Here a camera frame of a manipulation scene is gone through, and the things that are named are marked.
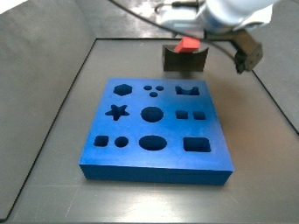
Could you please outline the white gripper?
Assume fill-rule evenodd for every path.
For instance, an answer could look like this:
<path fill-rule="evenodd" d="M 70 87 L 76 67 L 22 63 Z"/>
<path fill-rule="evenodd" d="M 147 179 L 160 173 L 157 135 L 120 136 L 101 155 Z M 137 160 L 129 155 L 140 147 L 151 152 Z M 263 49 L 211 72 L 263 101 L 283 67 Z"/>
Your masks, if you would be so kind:
<path fill-rule="evenodd" d="M 200 38 L 203 36 L 199 15 L 203 3 L 159 3 L 156 5 L 156 23 L 168 29 L 172 35 Z"/>

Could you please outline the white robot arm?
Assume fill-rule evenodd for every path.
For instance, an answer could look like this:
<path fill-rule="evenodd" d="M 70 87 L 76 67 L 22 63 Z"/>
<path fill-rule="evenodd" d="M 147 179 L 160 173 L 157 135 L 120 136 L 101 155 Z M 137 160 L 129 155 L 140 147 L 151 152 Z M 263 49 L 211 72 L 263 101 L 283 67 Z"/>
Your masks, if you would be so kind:
<path fill-rule="evenodd" d="M 156 22 L 183 36 L 252 30 L 271 22 L 279 0 L 165 0 Z"/>

